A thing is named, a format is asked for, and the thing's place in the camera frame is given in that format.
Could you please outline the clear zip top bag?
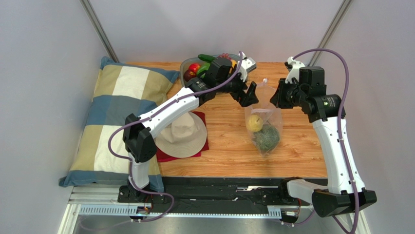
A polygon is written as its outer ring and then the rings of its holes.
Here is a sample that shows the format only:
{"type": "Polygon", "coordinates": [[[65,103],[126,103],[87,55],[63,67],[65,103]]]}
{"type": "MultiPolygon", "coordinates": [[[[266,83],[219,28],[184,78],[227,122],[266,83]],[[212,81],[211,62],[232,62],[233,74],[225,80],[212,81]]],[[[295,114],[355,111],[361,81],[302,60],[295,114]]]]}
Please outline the clear zip top bag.
{"type": "MultiPolygon", "coordinates": [[[[264,78],[262,82],[257,84],[256,96],[259,99],[259,103],[253,104],[253,105],[250,105],[244,108],[245,124],[250,115],[259,115],[263,119],[264,125],[267,125],[267,124],[273,125],[279,130],[280,142],[281,142],[282,132],[283,132],[283,118],[282,118],[281,109],[275,107],[275,105],[270,103],[270,98],[275,94],[275,92],[276,92],[276,89],[269,86],[268,79],[266,78],[264,78]]],[[[247,130],[247,134],[252,144],[257,149],[253,141],[254,132],[249,131],[247,128],[246,130],[247,130]]],[[[262,157],[266,157],[266,156],[271,155],[273,151],[277,148],[277,146],[272,151],[269,151],[269,152],[261,152],[258,149],[257,151],[262,157]]]]}

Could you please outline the yellow pear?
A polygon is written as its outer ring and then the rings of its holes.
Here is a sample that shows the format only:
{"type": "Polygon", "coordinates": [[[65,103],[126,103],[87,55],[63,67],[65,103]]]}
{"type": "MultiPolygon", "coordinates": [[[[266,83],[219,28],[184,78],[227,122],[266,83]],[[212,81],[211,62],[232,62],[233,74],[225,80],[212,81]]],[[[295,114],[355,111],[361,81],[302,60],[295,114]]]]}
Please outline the yellow pear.
{"type": "Polygon", "coordinates": [[[259,132],[263,125],[264,121],[259,115],[250,115],[246,121],[246,128],[251,132],[259,132]]]}

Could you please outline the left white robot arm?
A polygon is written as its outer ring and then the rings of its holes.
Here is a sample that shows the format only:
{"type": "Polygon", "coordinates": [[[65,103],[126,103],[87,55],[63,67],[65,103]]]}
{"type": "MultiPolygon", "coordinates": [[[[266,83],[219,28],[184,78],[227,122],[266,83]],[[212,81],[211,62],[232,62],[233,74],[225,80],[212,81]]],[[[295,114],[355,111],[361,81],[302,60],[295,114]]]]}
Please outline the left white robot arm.
{"type": "Polygon", "coordinates": [[[217,93],[229,93],[242,107],[258,103],[256,83],[246,85],[248,73],[256,69],[252,58],[243,56],[237,64],[227,58],[216,58],[208,69],[198,70],[185,87],[171,99],[140,116],[126,118],[123,141],[129,154],[129,186],[133,191],[143,191],[148,186],[149,165],[157,151],[154,139],[169,124],[209,100],[217,93]]]}

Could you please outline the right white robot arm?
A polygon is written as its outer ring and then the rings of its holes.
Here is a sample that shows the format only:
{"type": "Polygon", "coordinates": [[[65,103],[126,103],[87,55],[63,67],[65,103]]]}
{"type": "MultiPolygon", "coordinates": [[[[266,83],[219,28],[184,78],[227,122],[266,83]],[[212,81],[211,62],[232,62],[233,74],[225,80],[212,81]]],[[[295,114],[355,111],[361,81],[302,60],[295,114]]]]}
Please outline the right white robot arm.
{"type": "Polygon", "coordinates": [[[288,66],[270,103],[280,109],[300,107],[312,124],[324,156],[327,186],[291,177],[283,183],[286,198],[300,198],[313,205],[320,217],[351,214],[377,202],[376,192],[361,180],[347,138],[345,112],[339,115],[341,97],[328,95],[324,69],[288,66]]]}

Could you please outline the purple grapes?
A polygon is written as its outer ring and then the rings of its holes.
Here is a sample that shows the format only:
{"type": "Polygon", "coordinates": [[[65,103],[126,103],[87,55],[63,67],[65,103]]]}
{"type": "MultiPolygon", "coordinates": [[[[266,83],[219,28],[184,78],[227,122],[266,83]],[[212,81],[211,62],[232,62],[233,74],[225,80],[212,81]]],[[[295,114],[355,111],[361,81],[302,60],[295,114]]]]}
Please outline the purple grapes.
{"type": "Polygon", "coordinates": [[[217,58],[224,58],[224,59],[232,60],[231,56],[228,53],[222,53],[217,58]]]}

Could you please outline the green bell pepper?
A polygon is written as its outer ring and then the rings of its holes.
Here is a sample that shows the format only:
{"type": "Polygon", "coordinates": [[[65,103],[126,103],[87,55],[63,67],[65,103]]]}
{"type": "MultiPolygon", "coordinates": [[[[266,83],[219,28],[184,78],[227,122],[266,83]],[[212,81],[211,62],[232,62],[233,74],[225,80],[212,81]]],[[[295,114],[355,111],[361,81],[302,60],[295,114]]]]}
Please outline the green bell pepper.
{"type": "Polygon", "coordinates": [[[200,68],[198,69],[196,76],[201,78],[210,68],[210,63],[204,63],[203,65],[200,66],[200,68]]]}

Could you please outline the green cucumber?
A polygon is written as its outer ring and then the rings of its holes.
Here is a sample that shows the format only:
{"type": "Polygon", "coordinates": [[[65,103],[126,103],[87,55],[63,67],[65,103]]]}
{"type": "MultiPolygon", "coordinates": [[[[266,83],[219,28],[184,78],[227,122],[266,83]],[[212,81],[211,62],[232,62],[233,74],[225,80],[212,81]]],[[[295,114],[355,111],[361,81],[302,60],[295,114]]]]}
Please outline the green cucumber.
{"type": "Polygon", "coordinates": [[[214,60],[216,60],[216,57],[207,54],[199,54],[198,59],[207,63],[212,63],[214,60]]]}

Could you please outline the red apple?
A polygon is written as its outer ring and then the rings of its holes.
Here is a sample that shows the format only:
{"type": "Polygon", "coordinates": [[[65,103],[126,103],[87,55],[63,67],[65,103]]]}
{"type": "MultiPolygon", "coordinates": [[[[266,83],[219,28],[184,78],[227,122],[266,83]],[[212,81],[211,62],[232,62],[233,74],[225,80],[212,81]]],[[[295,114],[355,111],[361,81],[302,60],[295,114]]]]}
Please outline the red apple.
{"type": "Polygon", "coordinates": [[[189,67],[188,70],[193,72],[194,74],[197,74],[198,70],[200,69],[201,65],[198,63],[192,63],[189,67]]]}

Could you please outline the grey plastic basket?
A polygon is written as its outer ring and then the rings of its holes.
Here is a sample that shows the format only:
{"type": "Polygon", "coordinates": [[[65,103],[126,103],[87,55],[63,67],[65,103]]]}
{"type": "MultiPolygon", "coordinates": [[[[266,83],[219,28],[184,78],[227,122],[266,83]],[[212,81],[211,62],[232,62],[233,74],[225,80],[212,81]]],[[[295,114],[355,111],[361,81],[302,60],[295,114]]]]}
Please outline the grey plastic basket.
{"type": "MultiPolygon", "coordinates": [[[[229,54],[230,56],[231,56],[231,58],[233,59],[233,60],[235,60],[235,61],[239,61],[239,55],[235,55],[235,54],[229,54]]],[[[185,86],[186,85],[186,83],[187,82],[184,82],[184,80],[183,80],[183,74],[184,74],[184,72],[186,71],[186,70],[188,70],[188,67],[192,64],[192,63],[198,63],[198,64],[200,64],[200,65],[203,65],[204,63],[206,63],[206,62],[204,62],[204,61],[201,61],[200,59],[198,59],[198,57],[196,57],[196,58],[189,58],[189,59],[187,59],[187,60],[185,60],[184,62],[182,62],[182,64],[181,64],[181,66],[180,66],[180,80],[181,80],[181,84],[182,84],[182,86],[185,86]]],[[[224,87],[221,87],[220,89],[218,89],[216,92],[218,92],[218,93],[224,93],[224,87]]]]}

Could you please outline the checked blue beige pillow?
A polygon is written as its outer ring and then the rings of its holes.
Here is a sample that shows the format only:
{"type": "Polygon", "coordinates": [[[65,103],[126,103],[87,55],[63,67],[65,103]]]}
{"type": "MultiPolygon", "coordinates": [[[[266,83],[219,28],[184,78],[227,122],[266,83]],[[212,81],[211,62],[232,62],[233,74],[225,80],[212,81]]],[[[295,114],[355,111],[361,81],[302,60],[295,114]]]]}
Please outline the checked blue beige pillow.
{"type": "Polygon", "coordinates": [[[139,116],[165,102],[178,77],[175,70],[117,63],[103,57],[75,160],[59,185],[126,185],[129,161],[118,129],[128,115],[139,116]]]}

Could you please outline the right aluminium frame post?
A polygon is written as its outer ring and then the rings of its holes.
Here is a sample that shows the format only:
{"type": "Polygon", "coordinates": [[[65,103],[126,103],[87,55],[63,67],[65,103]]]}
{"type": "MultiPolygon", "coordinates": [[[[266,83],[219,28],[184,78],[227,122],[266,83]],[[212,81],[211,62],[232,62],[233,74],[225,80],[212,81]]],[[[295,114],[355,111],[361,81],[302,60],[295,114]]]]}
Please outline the right aluminium frame post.
{"type": "Polygon", "coordinates": [[[329,26],[327,27],[320,43],[318,44],[317,48],[327,48],[331,38],[335,34],[337,28],[341,24],[343,18],[347,14],[350,6],[352,5],[353,0],[343,0],[335,13],[334,17],[332,18],[329,26]]]}

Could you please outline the aluminium frame post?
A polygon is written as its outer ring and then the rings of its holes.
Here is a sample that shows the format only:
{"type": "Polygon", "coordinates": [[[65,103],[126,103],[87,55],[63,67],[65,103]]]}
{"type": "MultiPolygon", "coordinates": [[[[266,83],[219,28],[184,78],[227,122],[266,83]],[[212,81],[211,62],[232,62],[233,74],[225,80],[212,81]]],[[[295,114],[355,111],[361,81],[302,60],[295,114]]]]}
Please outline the aluminium frame post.
{"type": "Polygon", "coordinates": [[[80,3],[82,7],[84,8],[84,11],[86,15],[88,16],[92,26],[94,27],[99,39],[101,40],[108,56],[113,59],[115,62],[119,62],[119,58],[111,45],[111,42],[109,40],[109,37],[107,36],[100,20],[97,15],[97,13],[94,10],[94,7],[90,0],[80,0],[80,3]]]}
{"type": "Polygon", "coordinates": [[[331,38],[335,34],[337,28],[341,24],[343,18],[347,14],[350,6],[352,5],[353,0],[343,0],[335,13],[334,17],[332,18],[329,26],[327,27],[320,43],[318,44],[317,48],[327,48],[331,38]]]}

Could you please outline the left aluminium frame post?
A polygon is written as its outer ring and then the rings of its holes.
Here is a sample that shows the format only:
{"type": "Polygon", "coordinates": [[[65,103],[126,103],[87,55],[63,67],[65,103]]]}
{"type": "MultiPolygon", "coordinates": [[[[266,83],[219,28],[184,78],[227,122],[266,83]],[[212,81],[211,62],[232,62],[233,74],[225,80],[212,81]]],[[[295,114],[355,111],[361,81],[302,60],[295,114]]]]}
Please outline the left aluminium frame post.
{"type": "Polygon", "coordinates": [[[107,36],[100,20],[97,15],[97,13],[94,10],[94,7],[90,0],[80,0],[80,3],[82,7],[84,8],[84,11],[86,15],[88,16],[92,26],[94,27],[99,39],[101,40],[108,56],[113,59],[115,62],[119,62],[119,58],[111,45],[111,42],[109,40],[109,37],[107,36]]]}

